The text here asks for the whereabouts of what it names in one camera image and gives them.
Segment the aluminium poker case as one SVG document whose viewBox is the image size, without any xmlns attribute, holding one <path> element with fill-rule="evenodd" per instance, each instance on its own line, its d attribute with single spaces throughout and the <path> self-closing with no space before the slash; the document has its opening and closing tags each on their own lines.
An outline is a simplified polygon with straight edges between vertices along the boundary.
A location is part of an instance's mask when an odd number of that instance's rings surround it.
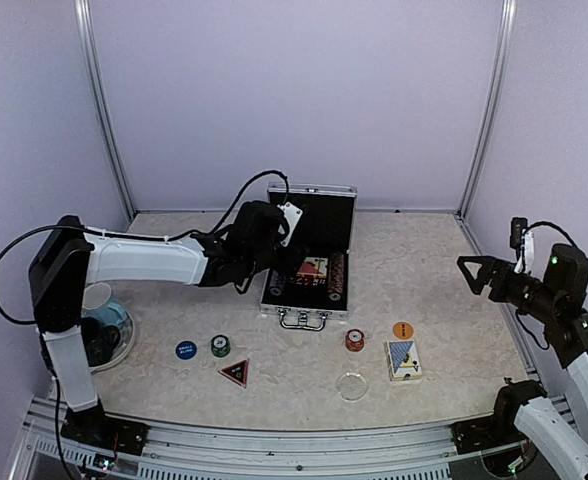
<svg viewBox="0 0 588 480">
<path fill-rule="evenodd" d="M 273 204 L 291 202 L 303 215 L 288 245 L 306 246 L 307 257 L 326 257 L 326 279 L 304 279 L 285 275 L 287 286 L 280 298 L 268 294 L 273 269 L 268 271 L 260 299 L 263 314 L 279 317 L 285 329 L 319 332 L 327 321 L 348 316 L 349 254 L 351 248 L 357 189 L 352 186 L 272 183 L 267 189 Z M 340 301 L 328 298 L 330 258 L 342 253 L 345 258 L 344 294 Z"/>
</svg>

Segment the front aluminium frame rail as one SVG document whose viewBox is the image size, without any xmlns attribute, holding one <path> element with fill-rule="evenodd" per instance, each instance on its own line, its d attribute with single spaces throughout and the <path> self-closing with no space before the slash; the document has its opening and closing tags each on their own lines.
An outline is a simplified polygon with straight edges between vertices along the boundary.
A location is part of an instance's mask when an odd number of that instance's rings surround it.
<svg viewBox="0 0 588 480">
<path fill-rule="evenodd" d="M 142 418 L 139 453 L 57 436 L 65 405 L 32 400 L 14 477 L 85 479 L 552 479 L 525 440 L 460 452 L 447 422 L 348 430 L 253 430 Z"/>
</svg>

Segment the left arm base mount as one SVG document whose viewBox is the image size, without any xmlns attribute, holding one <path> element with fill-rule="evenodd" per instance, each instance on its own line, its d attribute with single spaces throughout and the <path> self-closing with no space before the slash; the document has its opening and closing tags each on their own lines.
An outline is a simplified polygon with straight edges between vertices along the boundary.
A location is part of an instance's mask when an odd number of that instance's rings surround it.
<svg viewBox="0 0 588 480">
<path fill-rule="evenodd" d="M 69 409 L 61 427 L 65 439 L 135 456 L 142 455 L 148 431 L 145 423 L 107 415 L 101 401 L 85 410 Z"/>
</svg>

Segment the blue small blind button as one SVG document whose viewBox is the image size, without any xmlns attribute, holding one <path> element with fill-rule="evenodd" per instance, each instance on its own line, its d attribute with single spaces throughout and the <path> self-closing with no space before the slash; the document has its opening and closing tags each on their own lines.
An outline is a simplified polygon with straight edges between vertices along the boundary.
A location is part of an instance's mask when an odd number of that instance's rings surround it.
<svg viewBox="0 0 588 480">
<path fill-rule="evenodd" d="M 175 354 L 181 360 L 190 360 L 196 356 L 197 352 L 197 345 L 190 340 L 181 341 L 175 347 Z"/>
</svg>

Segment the red triangular dealer button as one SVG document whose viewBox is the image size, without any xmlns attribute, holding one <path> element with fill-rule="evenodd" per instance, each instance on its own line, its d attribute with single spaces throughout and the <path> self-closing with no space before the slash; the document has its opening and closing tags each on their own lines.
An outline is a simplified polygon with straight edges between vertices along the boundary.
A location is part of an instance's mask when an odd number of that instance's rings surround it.
<svg viewBox="0 0 588 480">
<path fill-rule="evenodd" d="M 249 359 L 244 359 L 228 367 L 222 368 L 219 373 L 242 388 L 247 388 L 249 374 Z"/>
</svg>

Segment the clear round dealer puck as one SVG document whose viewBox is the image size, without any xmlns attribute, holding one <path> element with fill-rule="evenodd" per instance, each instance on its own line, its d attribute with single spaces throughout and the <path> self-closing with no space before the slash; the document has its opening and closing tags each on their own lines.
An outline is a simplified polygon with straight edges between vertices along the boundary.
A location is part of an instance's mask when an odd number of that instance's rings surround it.
<svg viewBox="0 0 588 480">
<path fill-rule="evenodd" d="M 336 381 L 335 387 L 341 399 L 347 402 L 361 400 L 369 390 L 367 379 L 357 372 L 346 372 Z"/>
</svg>

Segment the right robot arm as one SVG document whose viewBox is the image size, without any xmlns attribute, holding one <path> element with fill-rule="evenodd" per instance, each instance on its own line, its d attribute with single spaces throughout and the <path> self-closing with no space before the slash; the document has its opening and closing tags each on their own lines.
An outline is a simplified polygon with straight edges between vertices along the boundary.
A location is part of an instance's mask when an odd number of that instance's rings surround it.
<svg viewBox="0 0 588 480">
<path fill-rule="evenodd" d="M 544 337 L 578 389 L 588 413 L 588 311 L 583 303 L 588 258 L 568 244 L 552 247 L 543 279 L 491 256 L 457 260 L 473 294 L 490 289 L 489 299 L 514 306 L 544 326 Z M 452 427 L 458 453 L 485 450 L 528 439 L 561 479 L 588 479 L 588 443 L 558 414 L 534 380 L 509 382 L 496 397 L 491 415 Z"/>
</svg>

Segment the right chip row in case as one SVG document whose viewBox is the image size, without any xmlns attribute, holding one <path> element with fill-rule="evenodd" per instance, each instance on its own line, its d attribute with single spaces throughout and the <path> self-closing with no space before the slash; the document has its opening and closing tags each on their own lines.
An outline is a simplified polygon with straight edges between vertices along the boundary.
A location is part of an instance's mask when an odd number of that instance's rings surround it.
<svg viewBox="0 0 588 480">
<path fill-rule="evenodd" d="M 328 298 L 340 301 L 344 294 L 345 258 L 342 253 L 334 253 L 330 258 L 328 275 Z"/>
</svg>

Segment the chip row in case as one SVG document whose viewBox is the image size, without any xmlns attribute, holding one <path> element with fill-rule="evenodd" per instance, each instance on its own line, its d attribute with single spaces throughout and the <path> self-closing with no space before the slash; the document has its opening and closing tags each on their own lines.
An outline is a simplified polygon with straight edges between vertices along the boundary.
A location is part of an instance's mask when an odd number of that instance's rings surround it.
<svg viewBox="0 0 588 480">
<path fill-rule="evenodd" d="M 344 294 L 345 258 L 342 253 L 334 253 L 330 258 L 328 275 L 328 298 L 340 301 Z"/>
<path fill-rule="evenodd" d="M 277 271 L 273 271 L 270 276 L 267 292 L 270 296 L 280 298 L 287 286 L 287 277 Z"/>
</svg>

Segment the aluminium post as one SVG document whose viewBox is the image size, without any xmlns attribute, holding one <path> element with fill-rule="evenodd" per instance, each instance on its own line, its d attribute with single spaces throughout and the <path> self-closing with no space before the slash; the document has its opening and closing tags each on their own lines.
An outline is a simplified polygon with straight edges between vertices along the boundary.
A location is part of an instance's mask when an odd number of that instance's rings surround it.
<svg viewBox="0 0 588 480">
<path fill-rule="evenodd" d="M 457 209 L 457 216 L 462 222 L 467 220 L 471 212 L 473 201 L 480 185 L 482 170 L 499 109 L 501 90 L 508 65 L 517 4 L 518 2 L 516 0 L 504 0 L 501 5 L 497 42 L 485 107 L 473 151 L 472 164 Z"/>
<path fill-rule="evenodd" d="M 88 73 L 93 103 L 99 128 L 105 146 L 108 165 L 116 184 L 117 194 L 128 221 L 137 215 L 125 167 L 118 149 L 114 127 L 109 112 L 107 96 L 103 85 L 98 48 L 92 21 L 91 2 L 75 0 L 74 11 L 80 37 L 81 48 Z"/>
</svg>

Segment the blue playing card deck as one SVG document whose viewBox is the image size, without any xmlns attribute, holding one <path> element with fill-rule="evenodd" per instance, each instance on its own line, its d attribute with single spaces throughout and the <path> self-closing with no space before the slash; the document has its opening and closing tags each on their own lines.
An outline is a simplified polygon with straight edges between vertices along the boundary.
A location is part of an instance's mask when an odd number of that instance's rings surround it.
<svg viewBox="0 0 588 480">
<path fill-rule="evenodd" d="M 414 381 L 423 377 L 416 342 L 414 340 L 388 341 L 385 343 L 389 380 Z"/>
</svg>

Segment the right rear aluminium post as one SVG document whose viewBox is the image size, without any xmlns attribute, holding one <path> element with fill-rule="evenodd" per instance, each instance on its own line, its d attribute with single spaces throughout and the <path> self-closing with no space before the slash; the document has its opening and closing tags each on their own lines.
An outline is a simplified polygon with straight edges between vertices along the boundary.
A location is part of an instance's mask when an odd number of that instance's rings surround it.
<svg viewBox="0 0 588 480">
<path fill-rule="evenodd" d="M 518 2 L 516 0 L 504 0 L 501 5 L 497 42 L 485 107 L 473 151 L 472 164 L 457 209 L 457 216 L 462 222 L 467 220 L 471 212 L 473 201 L 480 185 L 482 170 L 499 109 L 501 90 L 508 65 L 517 4 Z"/>
</svg>

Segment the green poker chip stack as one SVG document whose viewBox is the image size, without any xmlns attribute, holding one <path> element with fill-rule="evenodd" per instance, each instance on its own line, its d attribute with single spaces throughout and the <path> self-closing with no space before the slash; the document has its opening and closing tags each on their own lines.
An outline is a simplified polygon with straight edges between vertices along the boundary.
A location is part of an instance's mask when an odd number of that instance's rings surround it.
<svg viewBox="0 0 588 480">
<path fill-rule="evenodd" d="M 222 334 L 216 335 L 210 341 L 210 349 L 215 357 L 226 357 L 231 351 L 231 344 L 229 338 Z"/>
</svg>

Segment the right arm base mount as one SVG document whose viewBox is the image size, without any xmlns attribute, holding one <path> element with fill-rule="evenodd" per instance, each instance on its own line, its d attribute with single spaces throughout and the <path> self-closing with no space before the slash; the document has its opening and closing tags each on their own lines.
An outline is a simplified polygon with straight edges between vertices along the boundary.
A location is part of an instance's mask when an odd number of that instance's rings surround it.
<svg viewBox="0 0 588 480">
<path fill-rule="evenodd" d="M 499 389 L 491 414 L 451 426 L 457 453 L 463 455 L 523 440 L 525 436 L 514 426 L 516 414 L 521 406 L 538 397 L 547 397 L 540 383 L 508 382 Z"/>
</svg>

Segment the red playing card deck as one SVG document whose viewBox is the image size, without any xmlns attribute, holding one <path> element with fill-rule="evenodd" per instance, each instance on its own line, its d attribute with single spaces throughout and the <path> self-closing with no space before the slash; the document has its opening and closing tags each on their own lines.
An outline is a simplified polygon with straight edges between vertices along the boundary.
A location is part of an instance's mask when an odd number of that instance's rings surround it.
<svg viewBox="0 0 588 480">
<path fill-rule="evenodd" d="M 297 276 L 304 279 L 326 279 L 328 273 L 326 257 L 306 257 L 300 266 Z"/>
</svg>

